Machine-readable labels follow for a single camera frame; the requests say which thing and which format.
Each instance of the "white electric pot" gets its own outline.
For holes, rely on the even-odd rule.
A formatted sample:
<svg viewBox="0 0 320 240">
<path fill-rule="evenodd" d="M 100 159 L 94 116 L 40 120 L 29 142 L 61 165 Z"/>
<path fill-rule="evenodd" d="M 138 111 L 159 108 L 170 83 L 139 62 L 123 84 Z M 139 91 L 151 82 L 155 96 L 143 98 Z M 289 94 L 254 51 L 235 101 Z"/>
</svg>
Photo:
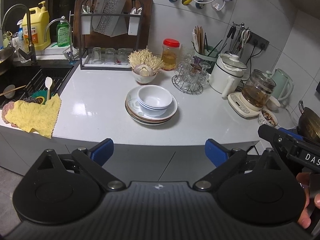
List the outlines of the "white electric pot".
<svg viewBox="0 0 320 240">
<path fill-rule="evenodd" d="M 246 69 L 247 66 L 239 61 L 239 56 L 219 54 L 209 84 L 214 90 L 222 94 L 222 97 L 226 97 L 236 90 Z"/>
</svg>

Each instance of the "yellow detergent bottle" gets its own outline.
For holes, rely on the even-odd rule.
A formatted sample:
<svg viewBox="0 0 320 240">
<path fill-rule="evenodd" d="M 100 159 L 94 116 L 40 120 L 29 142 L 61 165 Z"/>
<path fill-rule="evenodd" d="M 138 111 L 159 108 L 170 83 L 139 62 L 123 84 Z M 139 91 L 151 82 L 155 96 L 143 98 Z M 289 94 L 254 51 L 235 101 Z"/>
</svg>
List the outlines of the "yellow detergent bottle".
<svg viewBox="0 0 320 240">
<path fill-rule="evenodd" d="M 49 12 L 44 6 L 45 1 L 39 4 L 42 4 L 41 9 L 39 7 L 34 7 L 34 8 L 30 8 L 29 10 L 31 13 L 33 11 L 36 12 L 31 14 L 32 42 L 35 45 L 36 50 L 43 50 L 51 44 L 49 29 L 47 32 L 47 41 L 44 42 L 44 32 L 47 25 L 49 24 Z M 24 37 L 28 43 L 29 40 L 28 40 L 27 14 L 25 14 L 23 18 L 22 27 L 23 27 Z"/>
</svg>

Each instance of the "kitchen sink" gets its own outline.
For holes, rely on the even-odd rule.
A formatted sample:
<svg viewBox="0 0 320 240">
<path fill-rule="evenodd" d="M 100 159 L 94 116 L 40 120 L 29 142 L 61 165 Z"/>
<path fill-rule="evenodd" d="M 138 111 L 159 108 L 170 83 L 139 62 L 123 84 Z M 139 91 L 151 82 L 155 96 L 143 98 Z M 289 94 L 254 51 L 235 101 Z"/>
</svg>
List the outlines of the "kitchen sink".
<svg viewBox="0 0 320 240">
<path fill-rule="evenodd" d="M 53 80 L 53 94 L 61 95 L 76 67 L 70 65 L 68 60 L 38 60 L 37 65 L 30 62 L 21 64 L 14 62 L 13 67 L 0 76 L 0 93 L 9 85 L 26 87 L 16 90 L 12 98 L 0 97 L 0 109 L 10 101 L 22 100 L 39 90 L 46 90 L 44 81 L 46 77 Z"/>
</svg>

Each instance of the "finger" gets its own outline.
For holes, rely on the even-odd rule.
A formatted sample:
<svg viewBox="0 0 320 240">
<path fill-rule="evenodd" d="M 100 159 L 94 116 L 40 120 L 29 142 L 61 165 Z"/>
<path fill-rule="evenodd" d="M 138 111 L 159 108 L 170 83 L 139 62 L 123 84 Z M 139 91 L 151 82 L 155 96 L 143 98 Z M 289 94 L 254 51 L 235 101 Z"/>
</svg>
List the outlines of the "finger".
<svg viewBox="0 0 320 240">
<path fill-rule="evenodd" d="M 309 203 L 310 203 L 310 199 L 309 199 L 309 188 L 305 188 L 304 189 L 304 192 L 306 193 L 306 204 L 304 205 L 304 208 L 306 208 Z"/>
<path fill-rule="evenodd" d="M 301 172 L 297 175 L 297 181 L 303 185 L 309 185 L 309 173 L 308 172 Z"/>
<path fill-rule="evenodd" d="M 315 197 L 315 206 L 320 209 L 320 194 Z"/>
<path fill-rule="evenodd" d="M 298 224 L 301 225 L 304 229 L 306 229 L 310 226 L 311 219 L 308 215 L 308 211 L 306 208 L 302 211 L 301 216 L 298 220 Z"/>
</svg>

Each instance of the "plate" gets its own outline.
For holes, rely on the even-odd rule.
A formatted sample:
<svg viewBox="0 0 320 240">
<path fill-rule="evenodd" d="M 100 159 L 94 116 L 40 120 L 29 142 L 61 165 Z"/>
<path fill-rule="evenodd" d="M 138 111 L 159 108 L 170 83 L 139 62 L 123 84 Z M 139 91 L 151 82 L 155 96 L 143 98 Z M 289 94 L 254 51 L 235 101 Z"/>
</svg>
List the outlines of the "plate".
<svg viewBox="0 0 320 240">
<path fill-rule="evenodd" d="M 165 119 L 165 120 L 162 120 L 162 121 L 154 121 L 154 120 L 148 120 L 148 121 L 147 121 L 147 120 L 142 119 L 140 116 L 135 115 L 135 114 L 129 109 L 129 107 L 128 107 L 128 105 L 127 105 L 127 102 L 125 102 L 124 105 L 125 105 L 125 108 L 126 108 L 127 112 L 128 112 L 130 115 L 134 116 L 136 119 L 138 119 L 138 120 L 140 120 L 140 121 L 142 121 L 142 122 L 147 122 L 147 123 L 163 123 L 163 122 L 166 122 L 166 121 L 168 121 L 168 120 L 171 119 L 171 117 L 170 117 L 170 118 Z"/>
<path fill-rule="evenodd" d="M 165 111 L 165 113 L 158 117 L 151 117 L 148 115 L 145 115 L 141 109 L 140 109 L 140 103 L 138 101 L 138 90 L 141 87 L 135 87 L 134 89 L 131 89 L 130 92 L 127 94 L 126 103 L 129 108 L 129 110 L 139 119 L 145 120 L 145 121 L 166 121 L 167 119 L 173 117 L 173 115 L 177 112 L 178 109 L 178 103 L 177 100 L 172 96 L 172 103 Z"/>
<path fill-rule="evenodd" d="M 150 123 L 150 122 L 146 122 L 146 121 L 143 121 L 143 120 L 139 120 L 137 117 L 135 117 L 127 108 L 127 105 L 125 104 L 125 109 L 127 110 L 128 114 L 132 117 L 132 119 L 134 119 L 136 122 L 138 123 L 141 123 L 141 124 L 144 124 L 144 125 L 151 125 L 151 126 L 156 126 L 156 125 L 161 125 L 163 123 L 166 123 L 170 120 L 170 118 L 164 122 L 160 122 L 160 123 L 156 123 L 156 122 L 153 122 L 153 123 Z"/>
</svg>

